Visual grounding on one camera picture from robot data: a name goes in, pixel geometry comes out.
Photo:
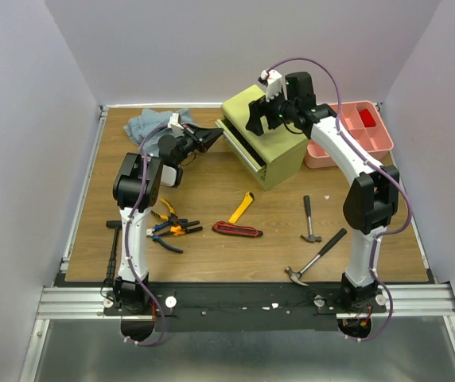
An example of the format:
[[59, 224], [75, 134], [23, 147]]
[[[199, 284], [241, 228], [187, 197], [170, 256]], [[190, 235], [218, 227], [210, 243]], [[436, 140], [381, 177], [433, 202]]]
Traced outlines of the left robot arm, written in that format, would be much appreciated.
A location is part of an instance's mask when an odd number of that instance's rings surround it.
[[160, 188], [178, 187], [184, 173], [182, 162], [191, 154], [207, 152], [222, 134], [220, 128], [163, 122], [146, 131], [138, 151], [123, 159], [112, 191], [123, 237], [113, 290], [115, 301], [130, 313], [143, 313], [154, 299], [148, 287], [146, 233]]

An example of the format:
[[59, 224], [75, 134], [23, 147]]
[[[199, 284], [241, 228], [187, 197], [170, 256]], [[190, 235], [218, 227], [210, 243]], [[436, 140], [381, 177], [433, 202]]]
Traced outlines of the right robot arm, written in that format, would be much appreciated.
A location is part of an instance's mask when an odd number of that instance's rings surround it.
[[307, 72], [282, 76], [267, 69], [259, 82], [266, 93], [250, 102], [247, 130], [263, 135], [261, 118], [266, 118], [270, 129], [293, 125], [318, 144], [348, 180], [343, 214], [352, 229], [352, 246], [338, 295], [340, 305], [355, 312], [377, 295], [379, 250], [398, 209], [399, 171], [383, 166], [348, 133], [340, 119], [341, 105], [331, 108], [317, 103]]

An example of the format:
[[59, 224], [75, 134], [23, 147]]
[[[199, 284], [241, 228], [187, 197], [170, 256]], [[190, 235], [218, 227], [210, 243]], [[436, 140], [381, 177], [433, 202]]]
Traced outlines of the green metal tool chest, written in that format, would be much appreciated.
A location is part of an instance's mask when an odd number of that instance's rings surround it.
[[303, 134], [291, 134], [283, 125], [270, 130], [264, 117], [259, 120], [262, 135], [247, 130], [249, 103], [264, 98], [264, 91], [256, 85], [234, 95], [221, 104], [216, 127], [224, 131], [228, 145], [253, 178], [270, 190], [299, 171], [309, 140]]

